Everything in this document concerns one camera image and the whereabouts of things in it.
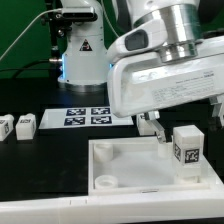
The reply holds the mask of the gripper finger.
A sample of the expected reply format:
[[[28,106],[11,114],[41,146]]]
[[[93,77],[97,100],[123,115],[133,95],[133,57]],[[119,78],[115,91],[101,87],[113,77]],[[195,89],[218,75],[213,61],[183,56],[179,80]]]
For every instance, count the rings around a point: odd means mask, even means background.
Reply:
[[[210,98],[213,107],[212,119],[215,128],[224,128],[224,94]]]

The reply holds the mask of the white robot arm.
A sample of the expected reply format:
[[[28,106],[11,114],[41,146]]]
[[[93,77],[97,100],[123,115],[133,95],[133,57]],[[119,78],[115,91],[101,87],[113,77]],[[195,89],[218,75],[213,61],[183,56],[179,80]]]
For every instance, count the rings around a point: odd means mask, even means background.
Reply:
[[[198,8],[207,0],[112,0],[125,33],[105,48],[102,5],[61,0],[68,46],[59,86],[77,92],[108,89],[112,113],[149,114],[208,98],[224,126],[224,36],[202,36]]]

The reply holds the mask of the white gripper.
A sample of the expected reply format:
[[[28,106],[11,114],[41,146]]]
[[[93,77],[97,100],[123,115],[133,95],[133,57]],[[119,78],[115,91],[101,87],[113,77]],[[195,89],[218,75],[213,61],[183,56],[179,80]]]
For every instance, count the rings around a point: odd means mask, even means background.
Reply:
[[[224,94],[224,37],[206,39],[197,50],[196,57],[171,63],[154,52],[117,62],[108,75],[112,113],[127,117],[146,112],[145,121],[165,143],[155,110]]]

